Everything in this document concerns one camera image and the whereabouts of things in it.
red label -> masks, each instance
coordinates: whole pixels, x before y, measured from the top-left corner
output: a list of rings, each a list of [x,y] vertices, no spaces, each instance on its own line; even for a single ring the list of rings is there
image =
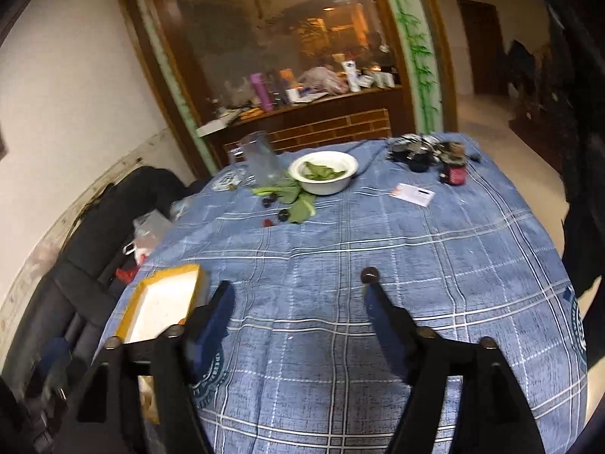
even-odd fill
[[[450,168],[450,184],[463,185],[467,181],[467,169],[464,167]]]

hallway floor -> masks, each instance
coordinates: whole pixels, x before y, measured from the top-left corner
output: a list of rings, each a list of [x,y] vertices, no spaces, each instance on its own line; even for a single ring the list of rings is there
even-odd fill
[[[515,184],[562,254],[562,221],[568,210],[563,183],[559,174],[509,129],[508,120],[512,117],[510,102],[501,97],[461,96],[458,116],[459,131],[476,140]],[[594,298],[597,284],[579,300],[583,316]],[[605,358],[588,374],[587,419],[604,392]]]

plaid tablecloth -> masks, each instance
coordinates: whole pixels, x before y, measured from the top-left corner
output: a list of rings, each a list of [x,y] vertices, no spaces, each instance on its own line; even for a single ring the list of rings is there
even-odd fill
[[[468,138],[467,152],[477,150]],[[346,151],[353,144],[326,149]],[[283,154],[284,164],[306,153]],[[199,263],[212,288],[231,280],[236,308],[208,381],[197,391],[217,453],[379,453],[410,388],[390,372],[365,313],[359,273],[376,266],[394,304],[444,337],[493,336],[532,408],[546,452],[563,453],[583,427],[582,323],[548,234],[486,156],[464,186],[385,159],[384,141],[350,151],[365,172],[316,201],[301,225],[263,228],[249,189],[210,185],[123,294],[111,336],[138,281]],[[397,183],[436,192],[427,208],[388,195]],[[447,452],[461,382],[450,378],[435,452]]]

white wall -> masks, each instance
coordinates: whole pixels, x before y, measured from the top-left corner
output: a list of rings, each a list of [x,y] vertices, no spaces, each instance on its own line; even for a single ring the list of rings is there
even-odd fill
[[[504,50],[513,39],[524,44],[530,53],[549,40],[548,15],[544,0],[474,0],[491,3],[498,10]],[[473,76],[468,57],[467,36],[456,0],[439,0],[460,95],[473,93]]]
[[[61,213],[166,126],[117,0],[32,0],[0,47],[0,304]],[[175,142],[161,148],[190,182]]]

doorway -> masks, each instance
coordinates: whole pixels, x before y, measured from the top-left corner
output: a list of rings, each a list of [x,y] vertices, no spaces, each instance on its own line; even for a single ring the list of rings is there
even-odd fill
[[[467,34],[475,94],[507,95],[498,10],[489,3],[457,1]]]

